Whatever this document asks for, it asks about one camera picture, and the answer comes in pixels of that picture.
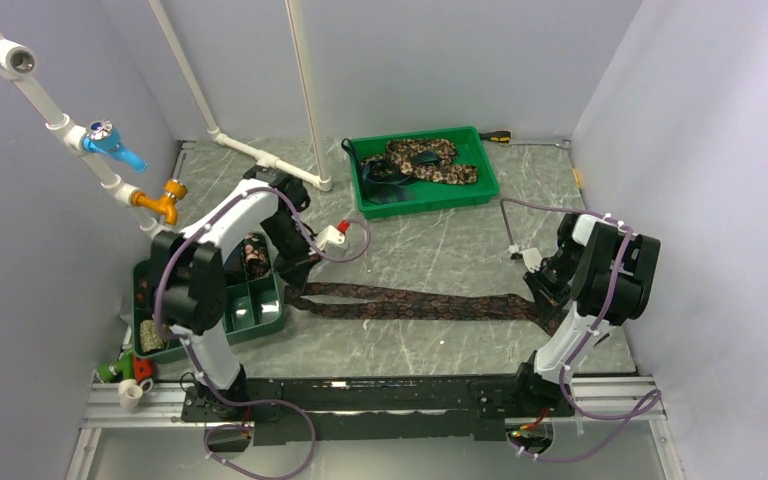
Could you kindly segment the dark orange patterned tie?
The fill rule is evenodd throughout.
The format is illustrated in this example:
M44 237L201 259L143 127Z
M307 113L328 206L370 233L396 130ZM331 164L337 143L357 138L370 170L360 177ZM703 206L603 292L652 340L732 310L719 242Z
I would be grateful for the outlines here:
M522 296L506 293L459 296L337 282L287 285L290 306L319 317L340 320L527 321L552 336L566 312L543 312Z

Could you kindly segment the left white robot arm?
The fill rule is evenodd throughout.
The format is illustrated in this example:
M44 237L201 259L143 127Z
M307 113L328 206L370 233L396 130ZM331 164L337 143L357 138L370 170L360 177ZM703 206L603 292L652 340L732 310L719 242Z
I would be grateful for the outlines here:
M148 288L155 326L180 342L197 383L209 391L208 407L221 419L239 417L249 399L245 368L223 327L226 265L245 236L260 229L277 249L276 273L291 286L305 286L321 253L301 218L310 202L299 179L254 167L204 217L152 240Z

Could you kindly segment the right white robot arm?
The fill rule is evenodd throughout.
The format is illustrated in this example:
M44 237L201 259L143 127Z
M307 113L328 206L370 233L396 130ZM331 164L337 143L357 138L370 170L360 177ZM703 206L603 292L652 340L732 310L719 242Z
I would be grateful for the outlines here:
M528 253L523 276L550 339L520 368L517 411L534 415L569 391L569 378L603 338L639 318L651 294L661 242L589 214L567 213L557 251Z

